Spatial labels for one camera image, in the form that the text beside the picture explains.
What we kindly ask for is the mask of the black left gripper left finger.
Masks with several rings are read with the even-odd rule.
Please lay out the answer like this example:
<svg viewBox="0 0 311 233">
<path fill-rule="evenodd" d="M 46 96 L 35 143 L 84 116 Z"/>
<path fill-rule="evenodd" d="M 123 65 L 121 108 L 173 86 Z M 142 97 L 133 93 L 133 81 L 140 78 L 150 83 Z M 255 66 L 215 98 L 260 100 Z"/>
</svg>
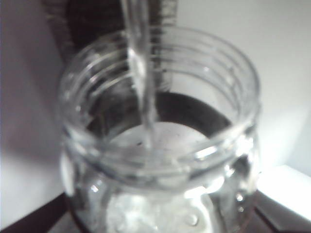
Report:
<svg viewBox="0 0 311 233">
<path fill-rule="evenodd" d="M 1 233 L 47 233 L 68 212 L 65 193 L 34 210 Z"/>
</svg>

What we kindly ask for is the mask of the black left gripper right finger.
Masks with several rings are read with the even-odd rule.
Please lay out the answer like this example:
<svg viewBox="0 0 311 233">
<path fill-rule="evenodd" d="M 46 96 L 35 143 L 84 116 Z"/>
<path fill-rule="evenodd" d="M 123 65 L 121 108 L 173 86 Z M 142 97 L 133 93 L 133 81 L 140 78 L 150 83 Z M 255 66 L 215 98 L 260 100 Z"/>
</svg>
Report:
<svg viewBox="0 0 311 233">
<path fill-rule="evenodd" d="M 309 233 L 311 221 L 258 191 L 253 233 Z"/>
</svg>

